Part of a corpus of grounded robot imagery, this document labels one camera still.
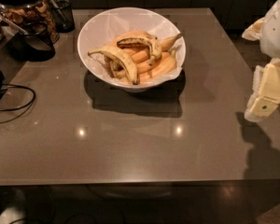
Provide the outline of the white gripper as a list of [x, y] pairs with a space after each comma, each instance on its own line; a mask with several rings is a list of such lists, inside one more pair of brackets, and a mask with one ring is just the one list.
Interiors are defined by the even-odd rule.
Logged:
[[255, 68], [253, 93], [246, 105], [245, 119], [259, 122], [268, 118], [280, 105], [280, 0], [263, 18], [246, 28], [242, 38], [258, 40], [261, 52], [273, 58], [264, 67], [258, 65]]

